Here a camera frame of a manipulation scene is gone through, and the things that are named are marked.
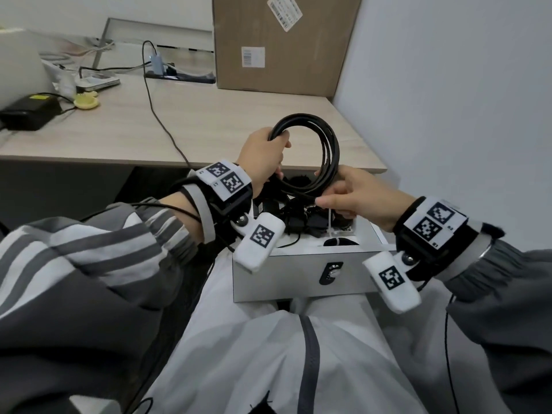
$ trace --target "brown cardboard box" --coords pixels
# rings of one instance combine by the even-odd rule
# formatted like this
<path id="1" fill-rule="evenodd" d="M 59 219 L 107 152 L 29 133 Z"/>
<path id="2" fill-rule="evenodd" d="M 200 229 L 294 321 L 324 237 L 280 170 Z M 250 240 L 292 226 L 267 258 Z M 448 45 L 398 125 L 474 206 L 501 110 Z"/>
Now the brown cardboard box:
<path id="1" fill-rule="evenodd" d="M 361 0 L 268 1 L 212 0 L 218 87 L 333 97 Z"/>

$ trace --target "yellow object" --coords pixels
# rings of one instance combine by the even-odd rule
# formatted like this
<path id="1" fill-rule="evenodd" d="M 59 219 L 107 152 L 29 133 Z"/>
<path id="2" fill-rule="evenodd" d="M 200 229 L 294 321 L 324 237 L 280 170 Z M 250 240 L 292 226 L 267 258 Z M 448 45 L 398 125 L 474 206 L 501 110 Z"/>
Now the yellow object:
<path id="1" fill-rule="evenodd" d="M 100 105 L 100 102 L 92 95 L 92 93 L 83 93 L 77 94 L 74 97 L 73 104 L 78 109 L 88 110 L 97 108 Z"/>

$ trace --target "person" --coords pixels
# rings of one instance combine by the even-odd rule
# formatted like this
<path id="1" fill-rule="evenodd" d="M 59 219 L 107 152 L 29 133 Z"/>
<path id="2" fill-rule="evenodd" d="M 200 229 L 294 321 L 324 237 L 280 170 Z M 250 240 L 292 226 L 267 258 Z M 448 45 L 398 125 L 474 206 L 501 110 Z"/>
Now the person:
<path id="1" fill-rule="evenodd" d="M 267 141 L 269 131 L 253 133 L 236 162 L 254 195 L 282 176 L 291 146 L 288 133 Z M 420 202 L 363 170 L 340 166 L 339 175 L 316 204 L 386 231 Z M 73 395 L 121 402 L 144 354 L 169 334 L 163 316 L 175 301 L 191 317 L 145 393 L 150 413 L 425 412 L 365 295 L 296 301 L 291 312 L 234 304 L 230 253 L 209 276 L 190 271 L 202 224 L 159 203 L 198 216 L 175 193 L 114 204 L 85 222 L 47 218 L 0 243 L 0 412 L 76 412 Z M 485 349 L 512 412 L 548 412 L 552 252 L 494 239 L 466 261 L 473 244 L 459 254 L 463 265 L 446 268 L 457 297 L 447 310 Z"/>

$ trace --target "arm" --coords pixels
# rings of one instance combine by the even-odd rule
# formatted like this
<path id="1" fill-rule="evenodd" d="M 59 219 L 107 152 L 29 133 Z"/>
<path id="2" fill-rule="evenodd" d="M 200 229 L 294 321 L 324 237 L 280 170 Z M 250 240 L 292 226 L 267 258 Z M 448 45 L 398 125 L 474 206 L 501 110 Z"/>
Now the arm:
<path id="1" fill-rule="evenodd" d="M 316 203 L 392 231 L 415 198 L 359 169 L 340 167 Z M 496 386 L 517 413 L 552 407 L 552 250 L 522 253 L 478 237 L 436 277 L 457 299 L 447 311 L 487 354 Z"/>
<path id="2" fill-rule="evenodd" d="M 268 142 L 269 131 L 253 133 L 237 161 L 256 195 L 290 146 L 288 133 Z M 71 412 L 71 395 L 121 401 L 177 295 L 189 318 L 206 279 L 188 266 L 203 227 L 147 206 L 156 202 L 86 222 L 48 218 L 0 243 L 0 412 Z M 181 193 L 159 202 L 198 216 Z"/>

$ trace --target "wooden desk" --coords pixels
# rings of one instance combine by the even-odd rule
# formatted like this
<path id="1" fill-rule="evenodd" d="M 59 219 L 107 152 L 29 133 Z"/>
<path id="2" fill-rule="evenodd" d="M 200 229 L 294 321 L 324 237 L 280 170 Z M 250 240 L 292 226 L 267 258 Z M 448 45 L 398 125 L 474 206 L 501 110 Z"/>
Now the wooden desk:
<path id="1" fill-rule="evenodd" d="M 0 159 L 185 166 L 150 111 L 141 76 L 100 93 L 100 107 L 59 116 L 37 132 L 0 132 Z M 335 131 L 341 164 L 383 173 L 386 167 L 325 98 L 251 91 L 149 79 L 154 108 L 195 167 L 221 158 L 237 159 L 247 136 L 292 113 L 320 116 Z M 317 169 L 318 137 L 292 128 L 293 148 L 285 169 Z"/>

